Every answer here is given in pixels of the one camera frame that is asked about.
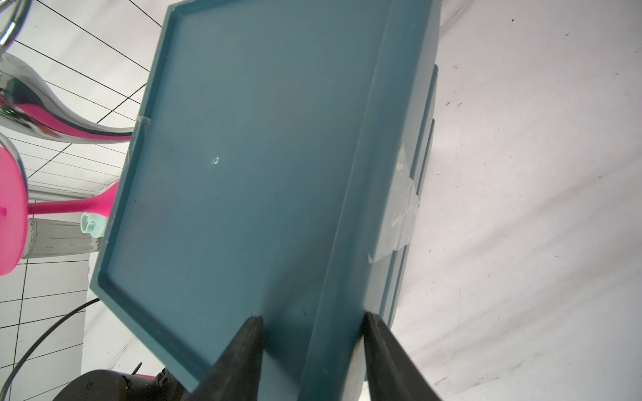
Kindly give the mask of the clear adhesive tape strip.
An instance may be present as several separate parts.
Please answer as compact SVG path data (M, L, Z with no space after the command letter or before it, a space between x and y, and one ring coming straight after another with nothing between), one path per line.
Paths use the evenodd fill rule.
M411 166L402 145L397 155L378 241L374 251L368 254L370 264L411 243L418 207L416 184L411 178Z

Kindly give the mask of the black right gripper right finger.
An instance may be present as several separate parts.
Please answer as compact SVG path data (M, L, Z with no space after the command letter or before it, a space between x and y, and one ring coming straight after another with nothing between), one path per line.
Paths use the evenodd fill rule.
M363 337L371 400L441 400L379 315L365 314Z

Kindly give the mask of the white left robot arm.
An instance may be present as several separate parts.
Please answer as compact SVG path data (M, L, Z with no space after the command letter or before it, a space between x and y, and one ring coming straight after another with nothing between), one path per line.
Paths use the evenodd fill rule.
M54 401L188 400L191 393L167 370L148 377L94 370L64 387Z

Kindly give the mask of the teal drawer cabinet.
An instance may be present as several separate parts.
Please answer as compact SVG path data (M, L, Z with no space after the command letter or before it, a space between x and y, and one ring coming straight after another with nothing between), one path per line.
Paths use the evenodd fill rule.
M399 149L419 196L438 1L185 1L167 10L91 289L188 389L260 316L262 400L356 400Z

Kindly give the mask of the mint green jar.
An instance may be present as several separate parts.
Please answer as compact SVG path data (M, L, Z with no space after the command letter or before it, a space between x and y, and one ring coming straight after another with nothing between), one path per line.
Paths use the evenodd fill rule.
M93 238L102 238L105 235L109 218L97 213L83 213L80 217L80 229L84 234Z

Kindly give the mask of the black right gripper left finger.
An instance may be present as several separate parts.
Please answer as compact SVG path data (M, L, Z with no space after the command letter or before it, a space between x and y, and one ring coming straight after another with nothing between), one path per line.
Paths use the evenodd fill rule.
M264 343L262 317L250 317L189 400L257 400Z

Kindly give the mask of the chrome cup holder stand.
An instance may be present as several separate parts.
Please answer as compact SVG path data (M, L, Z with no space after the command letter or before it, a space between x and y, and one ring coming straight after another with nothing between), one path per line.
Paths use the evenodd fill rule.
M60 100L41 76L8 48L23 28L30 1L2 1L1 10L14 7L1 32L1 126L44 140L78 144L130 141L133 128L93 123Z

